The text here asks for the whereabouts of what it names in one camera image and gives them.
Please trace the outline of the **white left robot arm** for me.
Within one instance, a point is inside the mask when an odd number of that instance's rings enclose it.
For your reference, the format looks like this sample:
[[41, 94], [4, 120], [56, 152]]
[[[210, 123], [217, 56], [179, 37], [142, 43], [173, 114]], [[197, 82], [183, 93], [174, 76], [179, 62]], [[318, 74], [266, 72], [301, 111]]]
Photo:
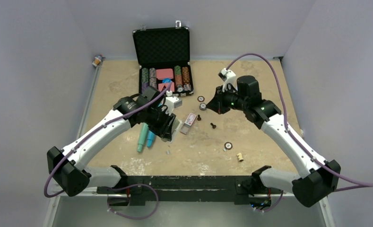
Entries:
[[89, 167], [88, 163], [113, 139], [137, 124], [145, 123], [162, 141], [172, 142], [182, 124], [173, 111], [182, 105], [182, 101], [169, 92], [169, 88], [160, 92], [149, 86], [142, 94], [123, 97], [83, 136], [61, 149], [49, 149], [45, 197], [59, 195], [58, 192], [48, 193], [51, 180], [70, 197], [90, 187], [107, 187], [114, 193], [125, 191], [127, 175], [119, 167]]

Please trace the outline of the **beige green stapler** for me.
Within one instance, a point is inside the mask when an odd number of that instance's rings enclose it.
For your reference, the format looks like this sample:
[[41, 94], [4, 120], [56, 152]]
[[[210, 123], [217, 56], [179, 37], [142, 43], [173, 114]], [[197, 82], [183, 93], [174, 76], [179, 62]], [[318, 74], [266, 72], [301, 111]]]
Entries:
[[181, 127], [183, 126], [183, 122], [179, 120], [178, 118], [175, 118], [172, 126], [172, 133], [171, 133], [171, 139], [169, 140], [170, 143], [173, 143], [175, 140], [175, 137], [179, 133]]

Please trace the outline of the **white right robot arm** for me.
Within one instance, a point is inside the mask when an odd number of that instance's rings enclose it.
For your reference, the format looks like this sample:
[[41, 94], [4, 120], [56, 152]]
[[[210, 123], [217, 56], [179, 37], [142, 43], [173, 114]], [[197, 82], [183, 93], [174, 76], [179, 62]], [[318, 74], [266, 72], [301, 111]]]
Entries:
[[297, 174], [263, 166], [252, 173], [250, 192], [276, 188], [292, 193], [305, 207], [311, 207], [336, 190], [341, 166], [336, 160], [327, 161], [314, 151], [297, 132], [289, 127], [281, 110], [270, 100], [262, 99], [259, 83], [253, 76], [220, 75], [223, 85], [216, 87], [207, 104], [218, 114], [234, 109], [267, 134], [287, 155]]

